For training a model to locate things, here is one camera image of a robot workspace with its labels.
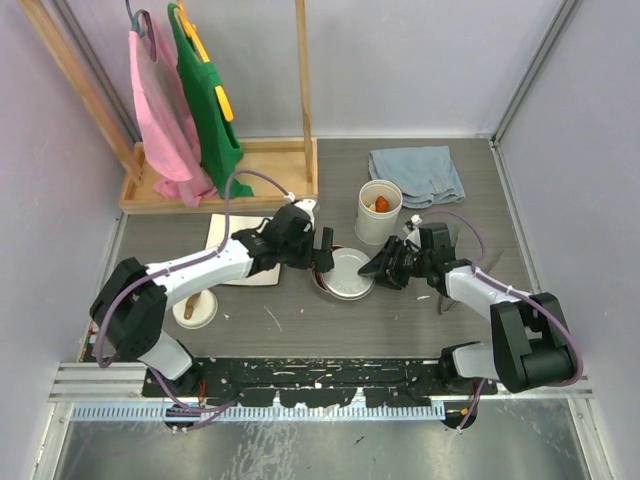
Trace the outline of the round metal tin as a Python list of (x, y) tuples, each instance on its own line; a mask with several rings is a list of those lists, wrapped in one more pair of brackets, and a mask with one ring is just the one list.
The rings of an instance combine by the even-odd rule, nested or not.
[[(331, 249), (332, 252), (335, 252), (336, 250), (345, 248), (343, 245), (334, 245)], [(316, 287), (323, 292), (325, 295), (329, 295), (329, 296), (333, 296), (335, 298), (338, 298), (336, 295), (334, 295), (330, 290), (327, 289), (326, 284), (324, 283), (324, 279), (322, 277), (322, 274), (317, 272), (316, 270), (312, 270), (311, 271), (311, 276), (313, 279), (314, 284), (316, 285)]]

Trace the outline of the metal tongs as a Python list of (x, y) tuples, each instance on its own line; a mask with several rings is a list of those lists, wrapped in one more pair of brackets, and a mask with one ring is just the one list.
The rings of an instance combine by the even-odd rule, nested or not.
[[(456, 247), (458, 244), (458, 239), (460, 235), (461, 229), (456, 227), (454, 232), (451, 234), (451, 241), (453, 247)], [(488, 254), (487, 257), (480, 262), (480, 268), (486, 273), (490, 273), (496, 265), (499, 263), (503, 255), (505, 254), (505, 249), (496, 250), (492, 254)], [(458, 301), (453, 300), (449, 297), (445, 297), (442, 294), (439, 295), (436, 312), (438, 315), (443, 316), (449, 313), (452, 309), (454, 309), (459, 304)]]

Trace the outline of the round metal tin lid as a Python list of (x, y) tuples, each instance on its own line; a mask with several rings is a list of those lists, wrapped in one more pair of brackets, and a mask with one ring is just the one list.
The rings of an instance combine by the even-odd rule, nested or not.
[(339, 247), (332, 252), (332, 257), (333, 269), (318, 274), (320, 284), (329, 294), (340, 300), (355, 301), (364, 298), (373, 290), (374, 279), (358, 273), (370, 261), (364, 252)]

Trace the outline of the white cylindrical container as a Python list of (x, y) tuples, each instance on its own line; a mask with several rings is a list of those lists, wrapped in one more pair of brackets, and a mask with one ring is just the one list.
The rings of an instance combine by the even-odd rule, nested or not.
[[(379, 197), (387, 202), (385, 212), (370, 209)], [(365, 244), (384, 244), (395, 230), (402, 208), (400, 189), (387, 180), (371, 180), (364, 184), (358, 194), (358, 211), (355, 220), (356, 236)]]

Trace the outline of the blue cloth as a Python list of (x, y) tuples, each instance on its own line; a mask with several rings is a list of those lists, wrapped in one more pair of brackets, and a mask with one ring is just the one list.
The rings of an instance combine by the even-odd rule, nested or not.
[(372, 150), (368, 169), (372, 180), (399, 188), (405, 208), (426, 209), (466, 199), (448, 146)]

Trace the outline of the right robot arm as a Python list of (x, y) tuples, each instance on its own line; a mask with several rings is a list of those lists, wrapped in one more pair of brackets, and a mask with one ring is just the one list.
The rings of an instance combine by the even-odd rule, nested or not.
[(421, 278), (441, 296), (463, 304), (486, 319), (489, 344), (446, 347), (438, 359), (444, 390), (459, 394), (474, 379), (501, 383), (509, 392), (577, 383), (584, 362), (568, 330), (559, 300), (531, 294), (499, 282), (476, 263), (459, 259), (448, 226), (413, 216), (407, 235), (392, 235), (359, 270), (359, 275), (393, 290)]

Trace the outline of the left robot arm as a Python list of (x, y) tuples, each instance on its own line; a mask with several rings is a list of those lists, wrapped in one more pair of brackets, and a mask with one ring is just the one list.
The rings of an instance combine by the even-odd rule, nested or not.
[(114, 268), (90, 307), (98, 327), (94, 353), (102, 368), (113, 361), (142, 362), (178, 396), (194, 393), (203, 373), (193, 355), (163, 330), (168, 310), (213, 286), (253, 277), (278, 265), (319, 273), (334, 267), (331, 228), (314, 245), (317, 203), (305, 199), (279, 208), (256, 228), (227, 231), (220, 244), (164, 263), (127, 258)]

